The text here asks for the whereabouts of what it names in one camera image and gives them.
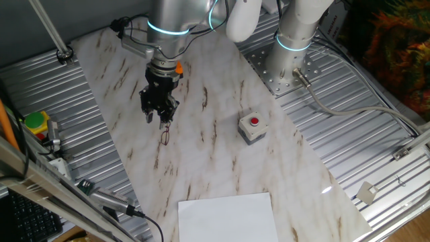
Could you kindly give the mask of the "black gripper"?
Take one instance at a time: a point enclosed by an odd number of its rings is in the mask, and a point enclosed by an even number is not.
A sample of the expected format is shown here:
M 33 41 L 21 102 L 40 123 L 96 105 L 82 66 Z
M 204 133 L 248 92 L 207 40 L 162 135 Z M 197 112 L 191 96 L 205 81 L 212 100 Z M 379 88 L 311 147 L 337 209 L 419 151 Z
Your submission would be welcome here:
M 172 91 L 178 87 L 183 74 L 177 72 L 176 66 L 160 67 L 150 62 L 146 66 L 145 78 L 148 85 L 139 93 L 141 109 L 147 123 L 153 121 L 155 110 L 162 129 L 173 121 L 179 102 L 172 96 Z

